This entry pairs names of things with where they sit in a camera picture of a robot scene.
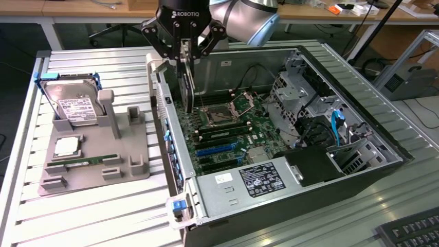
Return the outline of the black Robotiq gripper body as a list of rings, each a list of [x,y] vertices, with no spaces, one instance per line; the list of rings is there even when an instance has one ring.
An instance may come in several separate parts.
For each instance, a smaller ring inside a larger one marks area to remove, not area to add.
[[[158,1],[156,20],[173,39],[197,37],[210,22],[209,1]]]

